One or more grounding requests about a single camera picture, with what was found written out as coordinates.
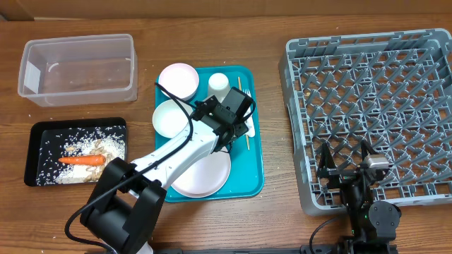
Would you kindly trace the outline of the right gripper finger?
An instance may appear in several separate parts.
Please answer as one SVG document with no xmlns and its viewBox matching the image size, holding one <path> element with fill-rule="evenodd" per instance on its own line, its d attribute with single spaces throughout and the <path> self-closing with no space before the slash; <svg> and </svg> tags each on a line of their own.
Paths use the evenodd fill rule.
<svg viewBox="0 0 452 254">
<path fill-rule="evenodd" d="M 369 162 L 368 156 L 376 155 L 377 152 L 374 150 L 374 148 L 371 146 L 371 144 L 366 139 L 361 139 L 360 145 L 361 145 L 362 163 L 369 166 L 370 162 Z"/>
<path fill-rule="evenodd" d="M 333 161 L 333 157 L 326 142 L 321 145 L 320 156 L 321 158 L 319 160 L 319 166 L 316 170 L 316 176 L 319 179 L 328 179 L 326 187 L 332 188 L 334 186 L 335 162 Z"/>
</svg>

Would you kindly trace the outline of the white bowl with rice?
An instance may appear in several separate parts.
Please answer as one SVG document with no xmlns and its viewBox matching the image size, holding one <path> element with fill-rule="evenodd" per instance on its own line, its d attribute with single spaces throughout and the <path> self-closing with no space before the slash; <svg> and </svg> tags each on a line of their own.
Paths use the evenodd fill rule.
<svg viewBox="0 0 452 254">
<path fill-rule="evenodd" d="M 158 134 L 172 139 L 184 130 L 188 124 L 188 118 L 177 103 L 169 99 L 155 109 L 152 122 Z"/>
</svg>

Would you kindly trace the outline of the white bowl with peanuts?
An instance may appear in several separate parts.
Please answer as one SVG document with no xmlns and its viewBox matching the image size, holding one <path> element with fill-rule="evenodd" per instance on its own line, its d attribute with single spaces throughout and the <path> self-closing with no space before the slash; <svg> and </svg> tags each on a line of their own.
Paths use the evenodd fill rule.
<svg viewBox="0 0 452 254">
<path fill-rule="evenodd" d="M 198 89 L 199 75 L 186 63 L 173 63 L 162 70 L 158 83 L 178 98 L 190 100 Z"/>
</svg>

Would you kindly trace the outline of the orange carrot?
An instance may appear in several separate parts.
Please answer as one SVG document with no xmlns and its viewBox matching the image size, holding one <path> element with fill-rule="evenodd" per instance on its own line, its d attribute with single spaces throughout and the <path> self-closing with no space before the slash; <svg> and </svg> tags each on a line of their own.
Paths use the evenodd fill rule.
<svg viewBox="0 0 452 254">
<path fill-rule="evenodd" d="M 87 165 L 92 167 L 102 166 L 106 162 L 103 155 L 86 155 L 78 157 L 62 157 L 59 162 L 64 164 Z"/>
</svg>

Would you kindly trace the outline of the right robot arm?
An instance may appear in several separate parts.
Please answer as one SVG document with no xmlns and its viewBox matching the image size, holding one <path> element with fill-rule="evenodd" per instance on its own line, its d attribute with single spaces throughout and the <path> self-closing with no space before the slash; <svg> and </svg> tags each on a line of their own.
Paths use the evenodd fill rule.
<svg viewBox="0 0 452 254">
<path fill-rule="evenodd" d="M 375 201 L 370 186 L 383 180 L 390 169 L 386 157 L 362 140 L 362 162 L 355 170 L 339 169 L 333 161 L 328 144 L 321 146 L 321 158 L 316 176 L 327 179 L 327 189 L 339 189 L 352 230 L 351 236 L 341 236 L 325 253 L 397 253 L 396 229 L 401 210 L 386 201 Z"/>
</svg>

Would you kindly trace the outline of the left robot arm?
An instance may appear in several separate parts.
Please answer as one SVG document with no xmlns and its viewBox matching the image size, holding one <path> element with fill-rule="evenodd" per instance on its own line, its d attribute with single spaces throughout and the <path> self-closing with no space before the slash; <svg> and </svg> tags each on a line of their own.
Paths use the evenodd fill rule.
<svg viewBox="0 0 452 254">
<path fill-rule="evenodd" d="M 108 253 L 149 253 L 167 189 L 197 161 L 244 135 L 255 108 L 243 92 L 231 91 L 222 102 L 214 96 L 197 101 L 192 113 L 184 113 L 184 130 L 162 147 L 131 163 L 113 159 L 73 216 Z"/>
</svg>

